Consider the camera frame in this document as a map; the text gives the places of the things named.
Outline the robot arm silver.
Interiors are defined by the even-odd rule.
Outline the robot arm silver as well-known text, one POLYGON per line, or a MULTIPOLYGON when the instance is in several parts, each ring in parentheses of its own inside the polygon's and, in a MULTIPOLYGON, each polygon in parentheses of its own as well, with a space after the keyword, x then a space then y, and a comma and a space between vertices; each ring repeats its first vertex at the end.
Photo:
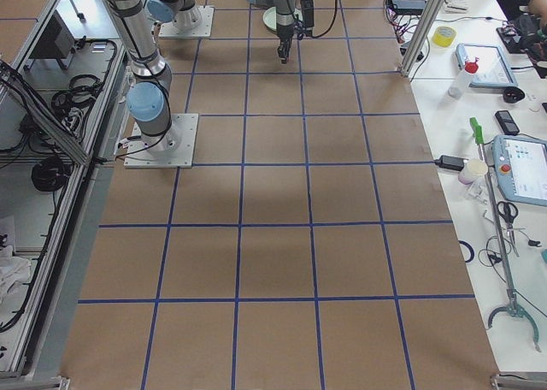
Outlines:
POLYGON ((296 0, 247 0, 247 2, 259 8, 270 9, 274 7, 274 30, 279 38, 278 57, 283 64, 287 64, 290 58, 295 25, 297 24, 296 0))
MULTIPOLYGON (((174 126, 169 102, 171 68, 156 45, 142 0, 103 0, 130 57, 135 84, 126 105, 141 131, 144 148, 158 156, 171 156, 181 134, 174 126)), ((312 37, 315 26, 313 0, 273 0, 276 9, 278 57, 287 62, 294 38, 312 37)), ((149 10, 161 22, 180 13, 196 11, 195 0, 150 0, 149 10)))

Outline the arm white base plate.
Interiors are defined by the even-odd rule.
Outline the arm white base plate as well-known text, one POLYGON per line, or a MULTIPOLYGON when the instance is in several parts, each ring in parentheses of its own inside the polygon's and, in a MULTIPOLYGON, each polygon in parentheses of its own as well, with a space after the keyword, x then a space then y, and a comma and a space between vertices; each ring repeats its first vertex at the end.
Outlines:
POLYGON ((197 137, 198 114, 172 114, 172 125, 162 141, 144 136, 128 145, 126 168, 191 168, 197 137))
POLYGON ((209 38, 212 32, 215 7, 195 5, 180 11, 174 20, 159 28, 160 38, 209 38))

